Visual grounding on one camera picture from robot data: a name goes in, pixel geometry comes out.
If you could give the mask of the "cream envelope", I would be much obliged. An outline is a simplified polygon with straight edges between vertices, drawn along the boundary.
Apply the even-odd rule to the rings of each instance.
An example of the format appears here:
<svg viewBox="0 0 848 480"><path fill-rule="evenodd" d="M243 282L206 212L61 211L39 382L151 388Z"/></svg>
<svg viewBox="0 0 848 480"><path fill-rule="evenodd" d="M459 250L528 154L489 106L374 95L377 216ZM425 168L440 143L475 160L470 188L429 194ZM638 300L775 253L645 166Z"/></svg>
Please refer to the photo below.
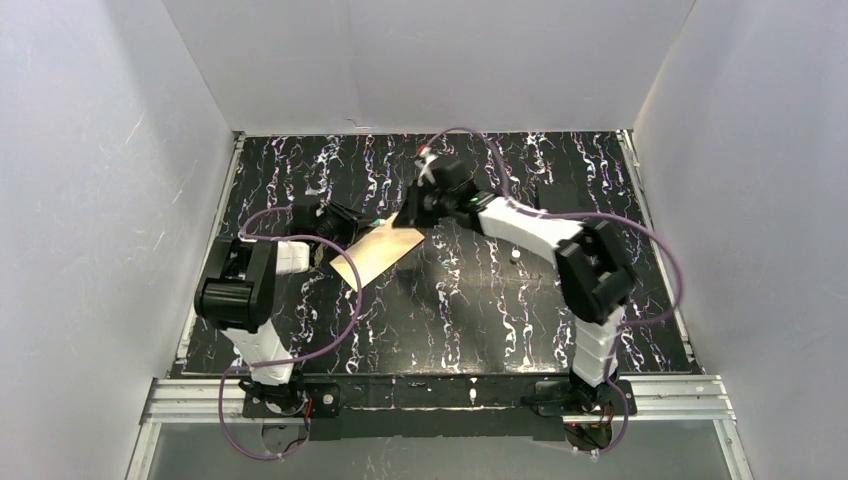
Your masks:
<svg viewBox="0 0 848 480"><path fill-rule="evenodd" d="M359 281L343 256L339 255L330 262L336 273L355 291L392 268L423 242L425 236L419 230L394 227L396 217L397 214L392 214L345 251L356 267Z"/></svg>

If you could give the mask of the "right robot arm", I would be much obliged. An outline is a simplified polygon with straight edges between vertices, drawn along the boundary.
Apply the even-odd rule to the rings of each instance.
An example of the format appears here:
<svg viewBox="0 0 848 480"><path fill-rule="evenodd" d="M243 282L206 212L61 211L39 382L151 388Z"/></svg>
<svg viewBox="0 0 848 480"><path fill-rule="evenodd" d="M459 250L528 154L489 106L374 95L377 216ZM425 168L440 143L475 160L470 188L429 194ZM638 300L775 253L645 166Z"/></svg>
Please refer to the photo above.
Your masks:
<svg viewBox="0 0 848 480"><path fill-rule="evenodd" d="M575 316L575 354L563 381L538 383L522 405L539 416L588 414L610 405L617 387L617 341L637 276L606 220L556 218L479 188L454 157L419 150L419 170L392 225L432 228L445 218L480 235L510 242L548 261Z"/></svg>

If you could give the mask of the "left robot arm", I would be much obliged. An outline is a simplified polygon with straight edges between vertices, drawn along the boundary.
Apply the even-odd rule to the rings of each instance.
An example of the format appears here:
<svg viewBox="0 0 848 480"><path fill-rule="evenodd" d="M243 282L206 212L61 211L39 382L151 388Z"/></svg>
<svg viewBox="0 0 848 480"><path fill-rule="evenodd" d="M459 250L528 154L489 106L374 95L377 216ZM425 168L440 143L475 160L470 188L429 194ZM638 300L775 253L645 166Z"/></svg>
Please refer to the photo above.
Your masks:
<svg viewBox="0 0 848 480"><path fill-rule="evenodd" d="M271 321L276 281L318 265L321 244L345 248L382 220L335 201L297 202L277 236L219 235L194 295L194 311L229 339L241 357L235 372L247 397L274 413L304 413L310 403L301 367Z"/></svg>

